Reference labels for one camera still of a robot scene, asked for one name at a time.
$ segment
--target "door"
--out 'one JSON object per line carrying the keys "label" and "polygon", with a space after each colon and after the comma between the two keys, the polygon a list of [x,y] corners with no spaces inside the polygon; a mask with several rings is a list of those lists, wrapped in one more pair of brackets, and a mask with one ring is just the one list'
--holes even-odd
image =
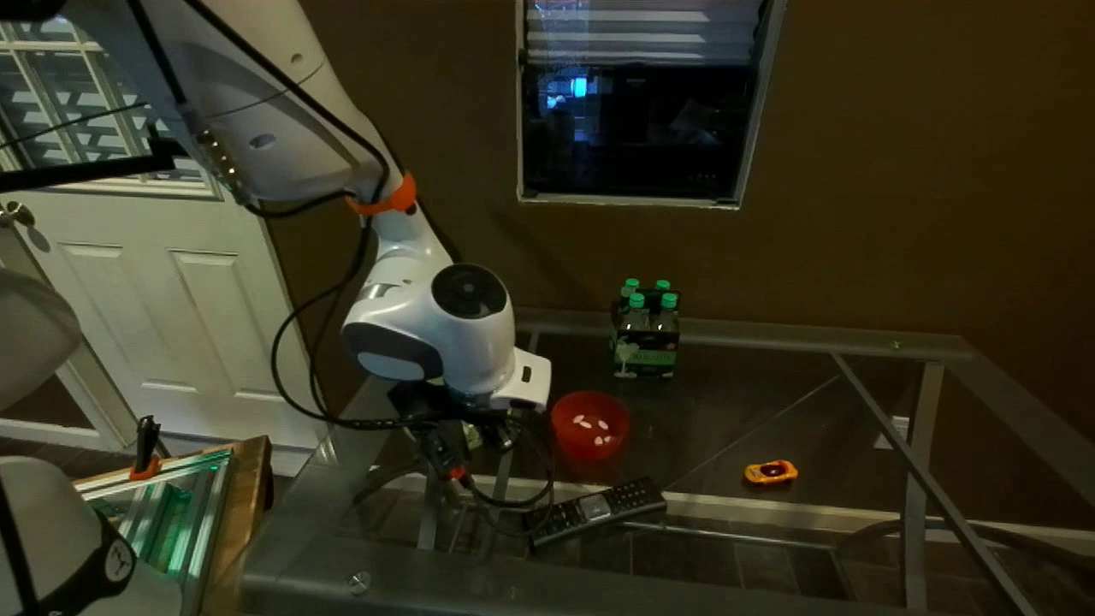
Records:
{"label": "door", "polygon": [[[227,198],[24,193],[21,229],[72,301],[91,352],[132,415],[167,436],[313,448],[317,432],[272,381],[272,339],[286,295],[267,229]],[[300,404],[307,358],[290,332],[281,373]]]}

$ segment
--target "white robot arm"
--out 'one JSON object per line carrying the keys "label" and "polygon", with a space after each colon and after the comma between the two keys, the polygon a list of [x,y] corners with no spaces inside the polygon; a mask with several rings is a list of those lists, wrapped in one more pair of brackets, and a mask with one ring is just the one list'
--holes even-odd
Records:
{"label": "white robot arm", "polygon": [[442,381],[470,406],[544,406],[552,367],[515,347],[505,287],[451,265],[299,0],[72,0],[65,17],[104,40],[241,203],[267,211],[338,194],[405,204],[371,210],[375,265],[341,322],[364,368]]}

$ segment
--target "red object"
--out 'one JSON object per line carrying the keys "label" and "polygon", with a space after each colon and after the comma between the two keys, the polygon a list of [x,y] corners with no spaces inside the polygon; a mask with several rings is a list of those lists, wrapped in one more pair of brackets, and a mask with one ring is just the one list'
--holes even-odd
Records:
{"label": "red object", "polygon": [[631,432],[631,411],[600,390],[575,390],[554,402],[552,432],[568,461],[609,461]]}

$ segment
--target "metal table frame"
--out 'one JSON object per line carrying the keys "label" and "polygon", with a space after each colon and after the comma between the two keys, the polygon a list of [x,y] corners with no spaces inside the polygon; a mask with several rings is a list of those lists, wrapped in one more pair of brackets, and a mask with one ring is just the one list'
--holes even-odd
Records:
{"label": "metal table frame", "polygon": [[[577,313],[521,313],[521,332],[532,334],[532,347],[539,347],[539,334],[607,334],[607,319],[601,314],[577,314]],[[1086,502],[1095,508],[1095,448],[1086,443],[1070,424],[1064,424],[1059,415],[1050,415],[1031,390],[1022,390],[1018,381],[1010,381],[997,364],[989,364],[982,352],[977,352],[964,339],[958,334],[929,334],[929,332],[862,332],[862,327],[810,327],[810,324],[758,324],[758,322],[706,322],[706,319],[687,319],[682,324],[686,339],[682,347],[740,347],[740,348],[783,348],[783,352],[818,352],[832,356],[835,368],[842,381],[858,392],[862,406],[882,432],[882,439],[892,446],[892,451],[908,467],[908,486],[905,486],[905,509],[900,509],[900,569],[905,569],[905,605],[914,614],[929,609],[929,577],[924,577],[924,536],[929,536],[929,502],[937,502],[943,521],[956,526],[958,540],[967,549],[967,554],[985,569],[991,584],[1018,605],[1018,614],[1034,614],[1031,598],[1022,589],[1006,574],[1006,569],[997,562],[989,543],[979,536],[979,530],[962,518],[956,500],[937,486],[937,478],[929,470],[930,446],[933,446],[933,420],[937,420],[937,402],[948,381],[962,382],[967,392],[977,392],[991,417],[1000,417],[1037,457],[1043,457]],[[918,404],[914,404],[914,424],[910,439],[896,436],[889,424],[885,411],[881,402],[869,392],[862,378],[849,358],[857,356],[875,356],[875,358],[914,358],[919,364],[919,382],[918,382]],[[375,448],[380,451],[380,436],[361,439],[356,448]],[[332,473],[338,467],[335,446],[323,446],[323,470],[315,473]],[[332,509],[335,502],[347,500],[338,495],[335,483],[323,486],[313,483],[307,493],[304,486],[304,502],[326,500]],[[656,593],[673,594],[682,603],[702,605],[702,603],[724,603],[740,598],[744,605],[753,609],[813,609],[813,614],[846,614],[846,609],[862,609],[849,603],[824,603],[824,598],[792,598],[792,594],[758,594],[758,593],[736,593],[736,589],[699,589],[687,584],[687,593],[679,589],[679,582],[631,582],[616,574],[591,574],[591,571],[558,571],[544,569],[535,562],[523,564],[501,564],[505,571],[495,571],[491,564],[459,564],[451,569],[451,557],[430,557],[424,551],[412,549],[380,549],[380,543],[329,543],[315,549],[300,535],[315,526],[300,526],[300,521],[286,521],[290,530],[276,535],[276,549],[256,543],[256,554],[249,557],[247,577],[256,589],[276,589],[276,584],[300,584],[304,593],[315,593],[315,582],[290,582],[283,577],[286,571],[307,571],[307,562],[335,562],[335,557],[356,557],[356,574],[349,584],[366,584],[364,603],[373,605],[477,605],[477,609],[515,609],[515,603],[494,605],[501,598],[495,593],[484,593],[480,584],[501,584],[505,577],[505,593],[521,594],[523,609],[539,605],[539,598],[558,598],[558,609],[575,609],[566,605],[560,594],[552,594],[552,584],[568,582],[575,589],[600,589],[601,582],[613,582],[621,593],[635,593],[643,594],[646,605]],[[380,571],[405,571],[416,574],[416,589],[412,593],[412,582],[389,589],[388,594],[380,593],[375,577],[388,577]],[[613,605],[607,603],[613,593],[594,593],[586,609]]]}

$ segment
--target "wall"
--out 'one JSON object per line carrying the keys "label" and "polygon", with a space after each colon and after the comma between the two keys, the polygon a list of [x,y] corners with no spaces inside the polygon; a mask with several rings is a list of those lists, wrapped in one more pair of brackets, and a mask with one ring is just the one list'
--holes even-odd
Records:
{"label": "wall", "polygon": [[[304,6],[437,225],[521,306],[669,274],[691,314],[962,332],[1095,439],[1093,0],[793,0],[740,216],[521,210],[515,0]],[[351,237],[341,211],[304,225],[275,229],[299,299]]]}

